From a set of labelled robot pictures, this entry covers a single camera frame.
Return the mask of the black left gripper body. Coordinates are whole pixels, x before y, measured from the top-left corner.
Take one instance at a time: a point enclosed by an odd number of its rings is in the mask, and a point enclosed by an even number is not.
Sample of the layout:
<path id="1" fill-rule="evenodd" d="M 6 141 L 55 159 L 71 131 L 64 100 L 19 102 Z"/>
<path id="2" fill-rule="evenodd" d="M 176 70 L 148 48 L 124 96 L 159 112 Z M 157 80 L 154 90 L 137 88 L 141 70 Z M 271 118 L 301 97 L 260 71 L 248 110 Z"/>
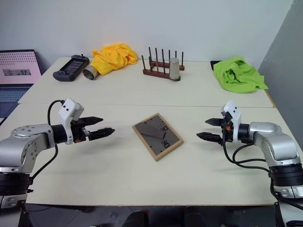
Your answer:
<path id="1" fill-rule="evenodd" d="M 79 118 L 77 121 L 71 121 L 71 131 L 74 143 L 85 141 L 87 137 L 91 140 L 90 131 L 85 129 L 88 125 L 90 125 L 89 118 Z"/>

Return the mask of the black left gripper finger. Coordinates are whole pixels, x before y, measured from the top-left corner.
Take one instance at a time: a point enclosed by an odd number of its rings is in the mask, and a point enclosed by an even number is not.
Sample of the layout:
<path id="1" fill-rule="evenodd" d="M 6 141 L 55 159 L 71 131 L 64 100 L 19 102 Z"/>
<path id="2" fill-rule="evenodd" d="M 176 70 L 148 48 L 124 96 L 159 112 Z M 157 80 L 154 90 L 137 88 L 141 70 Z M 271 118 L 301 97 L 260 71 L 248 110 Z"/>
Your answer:
<path id="1" fill-rule="evenodd" d="M 91 116 L 91 117 L 84 117 L 81 120 L 83 121 L 85 126 L 90 126 L 103 121 L 103 118 Z"/>
<path id="2" fill-rule="evenodd" d="M 98 140 L 110 136 L 115 132 L 113 128 L 103 128 L 89 133 L 89 141 Z"/>

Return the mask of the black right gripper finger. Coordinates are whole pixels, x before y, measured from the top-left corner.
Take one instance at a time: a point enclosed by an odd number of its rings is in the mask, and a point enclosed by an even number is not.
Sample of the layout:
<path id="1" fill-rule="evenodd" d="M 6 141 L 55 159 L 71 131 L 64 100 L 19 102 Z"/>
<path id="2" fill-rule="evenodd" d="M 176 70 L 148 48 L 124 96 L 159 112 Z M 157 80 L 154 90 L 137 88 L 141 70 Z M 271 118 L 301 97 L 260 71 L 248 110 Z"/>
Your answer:
<path id="1" fill-rule="evenodd" d="M 223 119 L 220 118 L 210 118 L 205 121 L 205 123 L 212 126 L 221 126 L 223 124 Z"/>
<path id="2" fill-rule="evenodd" d="M 222 142 L 220 135 L 212 134 L 210 132 L 200 132 L 196 134 L 200 139 L 210 141 L 210 142 Z"/>

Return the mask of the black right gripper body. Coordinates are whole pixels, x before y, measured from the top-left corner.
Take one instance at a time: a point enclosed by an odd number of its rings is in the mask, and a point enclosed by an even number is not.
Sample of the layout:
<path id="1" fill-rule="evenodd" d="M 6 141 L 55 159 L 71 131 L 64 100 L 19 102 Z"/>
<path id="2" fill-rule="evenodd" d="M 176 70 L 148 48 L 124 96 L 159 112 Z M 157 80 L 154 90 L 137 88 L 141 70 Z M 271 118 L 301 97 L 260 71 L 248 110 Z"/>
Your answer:
<path id="1" fill-rule="evenodd" d="M 224 136 L 221 144 L 223 145 L 226 142 L 233 142 L 234 124 L 232 122 L 232 116 L 229 113 L 223 114 L 223 118 L 220 121 L 220 127 Z"/>

